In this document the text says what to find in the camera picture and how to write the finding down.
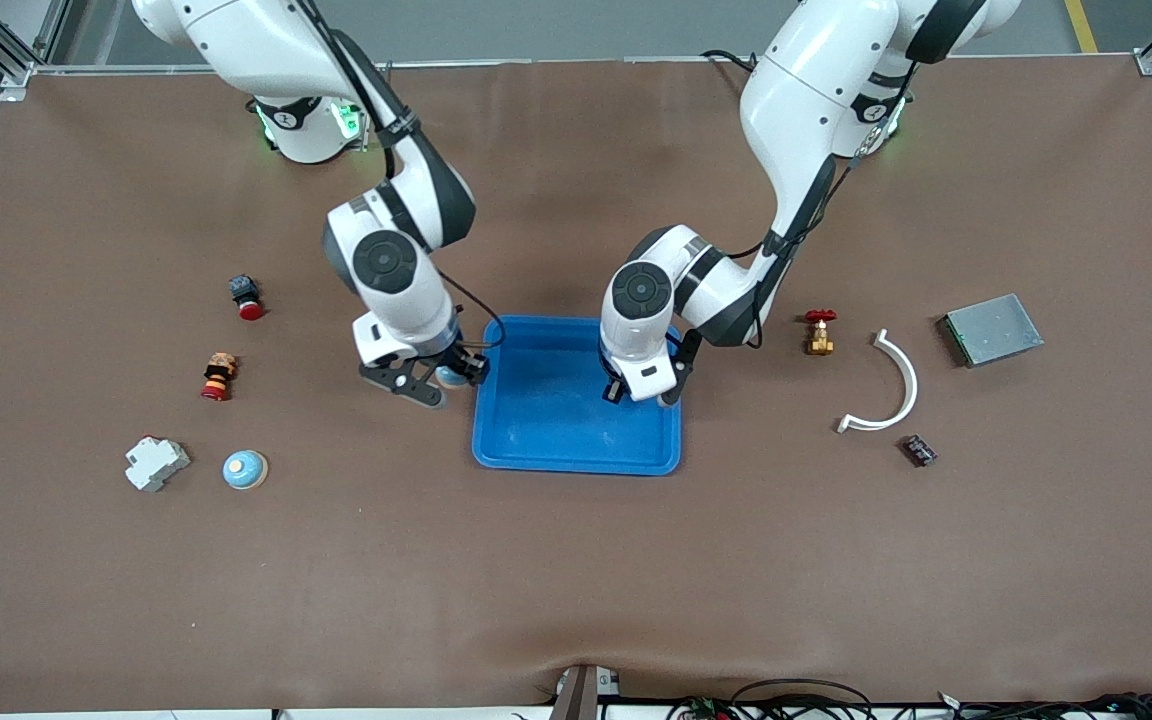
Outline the red yellow black push-button switch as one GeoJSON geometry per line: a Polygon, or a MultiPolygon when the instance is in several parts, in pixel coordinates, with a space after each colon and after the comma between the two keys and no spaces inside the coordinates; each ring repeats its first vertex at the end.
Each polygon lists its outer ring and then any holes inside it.
{"type": "Polygon", "coordinates": [[[200,397],[223,402],[229,397],[229,386],[237,373],[237,357],[227,353],[215,353],[210,356],[204,372],[204,387],[200,397]]]}

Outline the grey metal box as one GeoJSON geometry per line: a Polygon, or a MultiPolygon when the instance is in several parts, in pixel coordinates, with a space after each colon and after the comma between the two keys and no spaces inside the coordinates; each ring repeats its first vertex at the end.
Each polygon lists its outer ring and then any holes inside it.
{"type": "Polygon", "coordinates": [[[958,363],[967,367],[1009,359],[1044,344],[1043,334],[1015,293],[958,306],[942,314],[938,325],[958,363]]]}

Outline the white circuit breaker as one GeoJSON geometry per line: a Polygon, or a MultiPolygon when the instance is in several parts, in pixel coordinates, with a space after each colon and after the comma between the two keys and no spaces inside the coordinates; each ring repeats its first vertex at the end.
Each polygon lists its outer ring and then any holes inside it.
{"type": "Polygon", "coordinates": [[[134,488],[159,492],[179,470],[191,465],[191,457],[173,439],[146,435],[126,452],[126,478],[134,488]]]}

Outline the white curved plastic bracket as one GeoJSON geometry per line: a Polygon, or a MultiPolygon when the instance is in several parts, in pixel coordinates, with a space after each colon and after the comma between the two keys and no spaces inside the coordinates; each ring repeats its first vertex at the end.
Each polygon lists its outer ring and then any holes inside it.
{"type": "Polygon", "coordinates": [[[890,340],[890,334],[888,334],[886,328],[881,328],[876,332],[872,343],[899,369],[902,378],[901,404],[899,406],[896,414],[893,414],[890,418],[882,420],[869,420],[859,418],[859,416],[855,416],[852,414],[846,414],[840,420],[838,420],[838,427],[835,429],[838,434],[844,434],[850,432],[850,430],[877,432],[877,430],[890,429],[893,425],[899,424],[900,420],[908,418],[909,414],[914,411],[916,400],[918,400],[920,382],[918,374],[916,374],[914,361],[910,359],[908,354],[905,354],[899,344],[890,340]]]}

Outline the blue plastic tray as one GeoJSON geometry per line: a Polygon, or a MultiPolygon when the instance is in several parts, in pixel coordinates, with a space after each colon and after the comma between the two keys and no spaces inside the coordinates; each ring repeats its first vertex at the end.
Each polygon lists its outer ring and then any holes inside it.
{"type": "Polygon", "coordinates": [[[664,477],[680,465],[680,406],[602,400],[594,316],[503,314],[485,338],[471,437],[485,468],[664,477]]]}

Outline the red black emergency stop button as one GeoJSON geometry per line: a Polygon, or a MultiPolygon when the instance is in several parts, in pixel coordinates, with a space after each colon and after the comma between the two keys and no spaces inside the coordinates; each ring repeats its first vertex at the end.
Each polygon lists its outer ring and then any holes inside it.
{"type": "Polygon", "coordinates": [[[265,314],[262,305],[262,291],[253,279],[247,274],[234,275],[228,281],[230,300],[237,306],[238,318],[244,323],[256,323],[265,314]]]}

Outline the grey metal mounting bracket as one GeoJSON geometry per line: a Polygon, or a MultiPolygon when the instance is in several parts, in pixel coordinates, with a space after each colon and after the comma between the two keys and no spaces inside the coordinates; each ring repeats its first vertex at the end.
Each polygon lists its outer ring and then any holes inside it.
{"type": "Polygon", "coordinates": [[[559,676],[548,720],[611,720],[611,703],[620,698],[617,670],[594,665],[568,667],[559,676]]]}

